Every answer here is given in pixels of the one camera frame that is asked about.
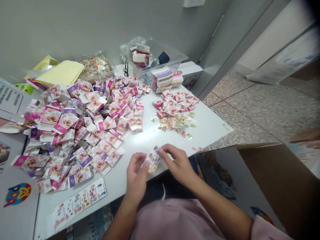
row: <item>pink sleeve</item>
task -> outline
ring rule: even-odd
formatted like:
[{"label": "pink sleeve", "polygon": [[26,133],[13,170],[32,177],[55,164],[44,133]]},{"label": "pink sleeve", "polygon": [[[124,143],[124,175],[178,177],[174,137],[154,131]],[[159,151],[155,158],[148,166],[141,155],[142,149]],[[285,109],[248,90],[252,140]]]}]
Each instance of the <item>pink sleeve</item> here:
[{"label": "pink sleeve", "polygon": [[256,216],[251,230],[252,240],[293,240],[262,217]]}]

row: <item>colorful logo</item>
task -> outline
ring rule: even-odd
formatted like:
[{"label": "colorful logo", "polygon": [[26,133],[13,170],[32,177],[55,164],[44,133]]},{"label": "colorful logo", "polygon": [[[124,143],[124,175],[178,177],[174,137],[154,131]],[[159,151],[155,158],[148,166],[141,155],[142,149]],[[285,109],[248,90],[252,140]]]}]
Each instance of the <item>colorful logo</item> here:
[{"label": "colorful logo", "polygon": [[258,215],[258,216],[262,217],[264,220],[266,220],[267,222],[271,223],[274,226],[273,221],[264,211],[262,211],[258,207],[250,207],[250,208],[252,209],[254,215]]},{"label": "colorful logo", "polygon": [[17,186],[8,189],[8,193],[6,196],[7,204],[3,207],[7,207],[9,205],[17,205],[26,200],[31,193],[31,186],[29,183],[20,183]]}]

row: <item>stack of boxes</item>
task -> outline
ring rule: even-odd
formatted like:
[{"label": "stack of boxes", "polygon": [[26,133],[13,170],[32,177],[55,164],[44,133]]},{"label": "stack of boxes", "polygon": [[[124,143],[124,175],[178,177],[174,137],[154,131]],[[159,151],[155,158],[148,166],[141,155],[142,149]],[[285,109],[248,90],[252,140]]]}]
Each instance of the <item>stack of boxes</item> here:
[{"label": "stack of boxes", "polygon": [[161,93],[165,90],[171,90],[172,87],[178,87],[183,82],[181,74],[173,74],[167,66],[151,71],[151,87],[155,93]]}]

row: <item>left hand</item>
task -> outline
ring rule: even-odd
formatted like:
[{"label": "left hand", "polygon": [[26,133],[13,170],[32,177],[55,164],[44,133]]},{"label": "left hand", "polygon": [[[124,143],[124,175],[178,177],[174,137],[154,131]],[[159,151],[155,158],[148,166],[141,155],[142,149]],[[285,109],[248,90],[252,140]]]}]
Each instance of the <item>left hand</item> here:
[{"label": "left hand", "polygon": [[147,155],[141,152],[133,154],[127,168],[127,192],[125,198],[135,207],[138,207],[146,192],[149,161],[146,161],[141,168],[146,157]]}]

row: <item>brown cardboard box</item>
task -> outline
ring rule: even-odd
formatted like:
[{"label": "brown cardboard box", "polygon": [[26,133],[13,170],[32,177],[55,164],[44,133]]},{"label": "brown cardboard box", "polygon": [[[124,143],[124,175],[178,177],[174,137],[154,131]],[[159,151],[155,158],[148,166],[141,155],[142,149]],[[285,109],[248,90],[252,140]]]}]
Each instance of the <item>brown cardboard box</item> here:
[{"label": "brown cardboard box", "polygon": [[247,214],[258,213],[294,239],[315,238],[320,180],[285,145],[235,145],[196,158],[206,182]]}]

